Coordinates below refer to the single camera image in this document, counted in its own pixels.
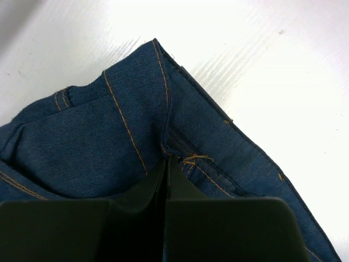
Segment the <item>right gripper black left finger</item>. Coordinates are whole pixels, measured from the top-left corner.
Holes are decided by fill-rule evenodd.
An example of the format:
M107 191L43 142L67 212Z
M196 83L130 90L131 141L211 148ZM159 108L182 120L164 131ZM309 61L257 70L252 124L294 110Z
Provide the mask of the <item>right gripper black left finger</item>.
M1 205L1 261L161 261L159 161L119 198L12 201Z

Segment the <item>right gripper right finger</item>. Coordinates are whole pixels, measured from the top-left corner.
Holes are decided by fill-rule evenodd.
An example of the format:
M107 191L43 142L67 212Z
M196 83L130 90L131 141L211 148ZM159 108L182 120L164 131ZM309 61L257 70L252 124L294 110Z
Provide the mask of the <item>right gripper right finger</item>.
M278 198L209 198L167 164L168 261L309 261L292 210Z

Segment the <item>dark blue denim trousers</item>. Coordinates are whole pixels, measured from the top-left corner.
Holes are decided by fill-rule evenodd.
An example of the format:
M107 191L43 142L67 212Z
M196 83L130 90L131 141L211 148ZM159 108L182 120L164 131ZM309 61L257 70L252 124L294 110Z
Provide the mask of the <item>dark blue denim trousers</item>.
M310 260L340 260L279 166L156 39L1 127L1 200L117 197L171 155L209 197L283 199Z

